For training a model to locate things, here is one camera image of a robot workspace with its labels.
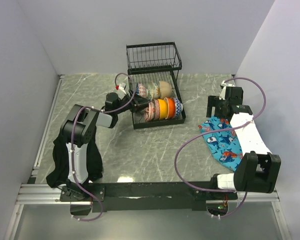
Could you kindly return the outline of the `red floral bowl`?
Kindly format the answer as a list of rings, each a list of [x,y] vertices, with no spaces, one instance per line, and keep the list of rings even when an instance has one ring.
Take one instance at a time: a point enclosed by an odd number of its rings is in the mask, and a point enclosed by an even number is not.
[[[148,103],[148,107],[144,109],[144,118],[146,122],[153,121],[155,118],[155,103],[153,101]]]

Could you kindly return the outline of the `blue triangle pattern bowl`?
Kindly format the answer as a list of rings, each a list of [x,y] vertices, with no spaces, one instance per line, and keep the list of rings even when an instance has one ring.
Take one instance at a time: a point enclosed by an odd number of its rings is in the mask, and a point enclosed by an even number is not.
[[[148,89],[142,84],[142,83],[137,83],[136,84],[136,90],[135,90],[136,94],[140,97],[143,98],[148,98]]]

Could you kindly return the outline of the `grey leaf pattern bowl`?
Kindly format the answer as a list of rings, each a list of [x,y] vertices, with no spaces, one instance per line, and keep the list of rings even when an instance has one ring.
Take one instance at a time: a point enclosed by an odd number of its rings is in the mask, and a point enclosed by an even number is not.
[[[153,120],[156,121],[160,118],[160,104],[159,104],[159,100],[158,99],[154,99],[153,100],[153,104],[154,104],[154,108],[153,108],[153,112],[154,112],[154,117]]]

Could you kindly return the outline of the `cream floral seahorse bowl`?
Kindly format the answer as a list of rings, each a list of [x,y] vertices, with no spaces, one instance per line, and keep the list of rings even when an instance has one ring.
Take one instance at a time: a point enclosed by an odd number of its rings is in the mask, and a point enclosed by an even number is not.
[[[150,100],[160,98],[160,96],[161,96],[160,88],[155,82],[151,81],[148,85],[147,90],[148,90],[148,97]]]

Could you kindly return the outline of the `orange bowl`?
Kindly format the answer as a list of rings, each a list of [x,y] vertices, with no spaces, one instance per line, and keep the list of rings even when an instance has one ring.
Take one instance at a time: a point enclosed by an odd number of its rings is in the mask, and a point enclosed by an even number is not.
[[[166,119],[169,113],[167,102],[162,99],[157,99],[156,102],[158,103],[159,107],[159,120]]]

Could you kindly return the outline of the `beige bowl white inside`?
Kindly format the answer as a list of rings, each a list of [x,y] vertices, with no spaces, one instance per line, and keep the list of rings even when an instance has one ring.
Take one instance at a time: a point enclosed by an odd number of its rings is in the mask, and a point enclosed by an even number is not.
[[[172,86],[167,81],[159,81],[160,98],[170,98],[172,95]]]

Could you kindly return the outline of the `white pinkish bowl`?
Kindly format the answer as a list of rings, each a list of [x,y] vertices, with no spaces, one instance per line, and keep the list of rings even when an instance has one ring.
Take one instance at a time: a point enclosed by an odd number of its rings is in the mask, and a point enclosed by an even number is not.
[[[163,99],[167,104],[167,116],[165,119],[172,119],[175,116],[175,101],[173,97],[165,97]]]

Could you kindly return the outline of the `red pattern blue zigzag bowl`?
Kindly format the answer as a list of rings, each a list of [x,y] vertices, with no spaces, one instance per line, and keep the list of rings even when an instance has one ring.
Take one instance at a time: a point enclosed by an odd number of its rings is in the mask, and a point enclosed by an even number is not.
[[[183,111],[183,104],[176,97],[173,97],[172,99],[174,101],[174,107],[175,107],[173,118],[177,118],[181,114],[181,112]]]

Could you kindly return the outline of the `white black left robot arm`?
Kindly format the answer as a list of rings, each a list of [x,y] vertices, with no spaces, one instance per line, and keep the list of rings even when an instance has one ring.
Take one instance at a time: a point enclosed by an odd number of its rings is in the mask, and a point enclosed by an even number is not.
[[[149,103],[149,99],[129,90],[123,97],[115,92],[108,93],[101,110],[78,104],[72,107],[60,127],[68,151],[67,195],[73,195],[78,201],[86,200],[90,195],[88,182],[103,176],[103,161],[96,144],[97,127],[112,129],[118,122],[118,114],[140,112]]]

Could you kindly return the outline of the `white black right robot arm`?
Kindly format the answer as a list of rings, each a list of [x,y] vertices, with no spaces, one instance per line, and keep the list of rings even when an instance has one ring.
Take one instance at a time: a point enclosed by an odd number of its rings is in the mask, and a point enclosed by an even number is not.
[[[281,166],[280,157],[263,142],[251,108],[243,104],[243,95],[241,87],[225,84],[220,96],[208,97],[207,117],[230,124],[242,151],[242,159],[232,173],[214,176],[216,182],[209,186],[209,193],[217,200],[227,191],[272,193]]]

